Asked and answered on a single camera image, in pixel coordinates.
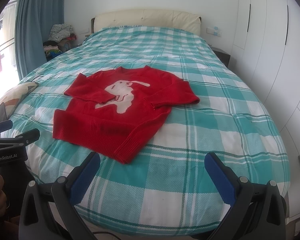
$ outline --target plaid bedspread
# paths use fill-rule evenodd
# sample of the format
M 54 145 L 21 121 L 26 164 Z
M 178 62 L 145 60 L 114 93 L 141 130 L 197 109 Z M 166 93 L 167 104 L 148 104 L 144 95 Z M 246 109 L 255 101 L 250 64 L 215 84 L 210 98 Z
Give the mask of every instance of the plaid bedspread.
M 106 28 L 31 72 L 39 86 L 11 117 L 4 137 L 38 128 L 26 165 L 39 183 L 67 175 L 89 149 L 52 138 L 53 113 L 66 109 L 63 92 L 79 73 L 149 65 L 188 80 L 197 105 L 175 106 L 165 124 L 131 164 L 101 156 L 83 201 L 86 220 L 125 234 L 180 236 L 214 229 L 223 202 L 204 168 L 215 152 L 238 176 L 273 179 L 284 195 L 290 184 L 286 151 L 265 107 L 228 70 L 207 43 L 186 31 L 158 27 Z

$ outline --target wall outlet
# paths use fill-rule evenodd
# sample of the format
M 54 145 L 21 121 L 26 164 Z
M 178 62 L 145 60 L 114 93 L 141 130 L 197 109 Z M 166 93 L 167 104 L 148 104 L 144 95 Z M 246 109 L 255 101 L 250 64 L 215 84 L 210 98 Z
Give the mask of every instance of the wall outlet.
M 218 29 L 218 27 L 207 28 L 207 33 L 221 37 L 221 31 Z
M 88 33 L 89 32 L 89 28 L 85 28 L 79 31 L 79 34 L 84 34 L 84 33 Z

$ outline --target white rabbit pattern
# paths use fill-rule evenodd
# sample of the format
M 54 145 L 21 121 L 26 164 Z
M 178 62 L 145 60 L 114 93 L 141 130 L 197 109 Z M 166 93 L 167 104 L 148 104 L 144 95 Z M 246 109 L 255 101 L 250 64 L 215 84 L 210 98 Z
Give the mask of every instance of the white rabbit pattern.
M 117 82 L 105 88 L 105 91 L 115 95 L 115 98 L 106 102 L 105 104 L 96 104 L 95 108 L 97 109 L 103 106 L 116 105 L 118 114 L 125 113 L 132 105 L 132 100 L 134 98 L 133 94 L 131 93 L 133 89 L 130 87 L 133 83 L 150 87 L 150 84 L 139 81 L 118 80 Z

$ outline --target headboard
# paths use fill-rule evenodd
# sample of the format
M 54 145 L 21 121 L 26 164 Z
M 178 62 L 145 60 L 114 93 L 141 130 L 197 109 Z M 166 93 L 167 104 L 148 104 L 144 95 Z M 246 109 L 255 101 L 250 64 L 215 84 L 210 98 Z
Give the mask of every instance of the headboard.
M 91 33 L 104 27 L 143 25 L 182 29 L 200 35 L 201 17 L 182 11 L 131 9 L 108 12 L 91 19 Z

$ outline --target red sweater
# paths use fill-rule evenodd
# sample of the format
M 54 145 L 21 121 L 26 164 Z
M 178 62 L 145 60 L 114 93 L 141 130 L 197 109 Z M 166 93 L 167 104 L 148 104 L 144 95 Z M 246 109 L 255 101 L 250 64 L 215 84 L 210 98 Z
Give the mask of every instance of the red sweater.
M 145 66 L 79 74 L 64 93 L 67 109 L 55 110 L 53 138 L 129 163 L 163 125 L 173 105 L 200 100 L 189 83 Z

